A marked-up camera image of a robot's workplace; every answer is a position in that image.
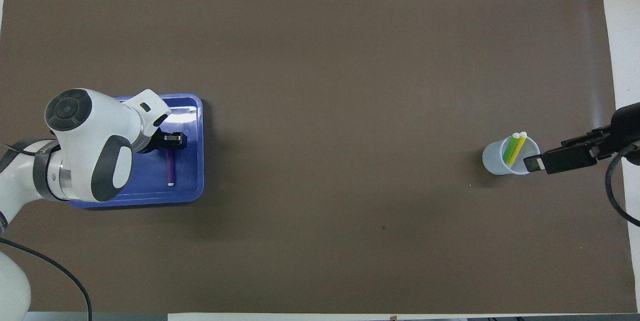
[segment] blue plastic tray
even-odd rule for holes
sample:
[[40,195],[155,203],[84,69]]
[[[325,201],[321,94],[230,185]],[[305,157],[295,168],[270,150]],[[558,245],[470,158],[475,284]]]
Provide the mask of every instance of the blue plastic tray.
[[[126,207],[164,203],[189,203],[204,190],[204,143],[202,100],[193,93],[159,95],[171,109],[160,128],[183,132],[187,147],[174,150],[175,185],[167,186],[167,154],[164,149],[134,154],[128,182],[117,196],[106,202],[69,201],[74,207]],[[131,98],[116,97],[119,102]]]

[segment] brown mat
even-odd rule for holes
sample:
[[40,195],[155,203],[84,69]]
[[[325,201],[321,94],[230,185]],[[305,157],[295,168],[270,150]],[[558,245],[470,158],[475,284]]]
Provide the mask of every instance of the brown mat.
[[[481,162],[515,131],[548,150],[608,123],[601,0],[5,0],[0,80],[5,143],[46,136],[46,104],[73,87],[205,102],[199,200],[36,201],[10,225],[96,311],[636,311],[605,163]],[[83,309],[53,268],[1,249],[32,310]]]

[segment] purple pen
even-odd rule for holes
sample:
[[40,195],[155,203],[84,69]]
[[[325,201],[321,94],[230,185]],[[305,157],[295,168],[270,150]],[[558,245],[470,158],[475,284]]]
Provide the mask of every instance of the purple pen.
[[166,150],[166,185],[174,186],[176,184],[176,162],[174,161],[174,149]]

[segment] cup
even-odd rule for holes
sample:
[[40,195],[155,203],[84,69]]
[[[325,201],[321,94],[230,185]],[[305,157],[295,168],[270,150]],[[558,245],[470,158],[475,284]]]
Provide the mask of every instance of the cup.
[[507,145],[509,145],[510,138],[511,137],[509,136],[505,139],[501,139],[500,141],[490,143],[484,148],[484,151],[482,152],[482,163],[484,164],[484,168],[490,173],[494,175],[526,175],[529,171],[527,171],[522,160],[527,157],[540,154],[538,144],[531,137],[526,137],[526,140],[522,144],[522,148],[518,153],[518,157],[516,157],[516,161],[511,167],[507,166],[503,160],[503,154],[505,153]]

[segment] black cable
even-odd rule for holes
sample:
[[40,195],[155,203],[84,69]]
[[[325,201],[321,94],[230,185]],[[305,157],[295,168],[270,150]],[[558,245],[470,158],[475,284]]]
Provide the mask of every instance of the black cable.
[[89,294],[87,293],[87,290],[85,289],[85,287],[82,285],[82,283],[80,283],[80,280],[78,280],[76,278],[76,276],[74,276],[73,273],[71,273],[70,271],[68,271],[66,268],[64,268],[64,266],[62,266],[61,264],[59,264],[58,262],[55,262],[53,259],[51,259],[50,257],[47,257],[46,255],[43,255],[42,253],[39,253],[36,250],[32,250],[27,246],[22,246],[19,243],[13,242],[13,241],[9,241],[6,238],[2,238],[0,237],[0,244],[5,244],[7,246],[11,246],[12,248],[18,249],[20,251],[24,251],[25,253],[34,255],[35,257],[39,257],[42,260],[45,260],[46,262],[50,263],[51,265],[53,265],[55,268],[57,268],[58,270],[62,271],[63,274],[66,275],[66,277],[70,278],[71,281],[73,281],[73,283],[75,283],[75,286],[78,287],[78,289],[80,289],[80,292],[82,292],[82,296],[84,296],[84,300],[86,301],[86,312],[87,312],[87,319],[89,321],[92,321],[92,319],[94,318],[94,312],[92,311],[91,308],[91,300],[89,299]]
[[19,153],[19,154],[23,154],[23,155],[27,155],[27,156],[35,156],[36,155],[36,152],[18,150],[18,148],[15,148],[14,146],[11,146],[11,145],[7,145],[6,143],[0,143],[0,146],[4,146],[5,148],[8,148],[9,150],[11,150],[12,152],[15,152],[15,153]]
[[629,223],[640,227],[640,220],[634,218],[624,209],[622,209],[622,207],[620,207],[620,204],[618,204],[618,201],[613,195],[613,189],[611,188],[611,176],[613,176],[613,171],[616,169],[616,166],[618,166],[620,160],[622,160],[622,157],[625,157],[629,153],[635,152],[636,150],[638,150],[638,145],[632,143],[629,146],[622,148],[622,150],[620,150],[620,152],[618,152],[617,155],[613,157],[611,163],[608,164],[608,168],[606,168],[606,173],[604,175],[604,187],[606,189],[606,196],[608,196],[608,201],[611,203],[611,206],[613,206],[613,209],[615,209],[615,211],[617,211],[620,216],[624,217],[624,220],[627,220],[629,221]]

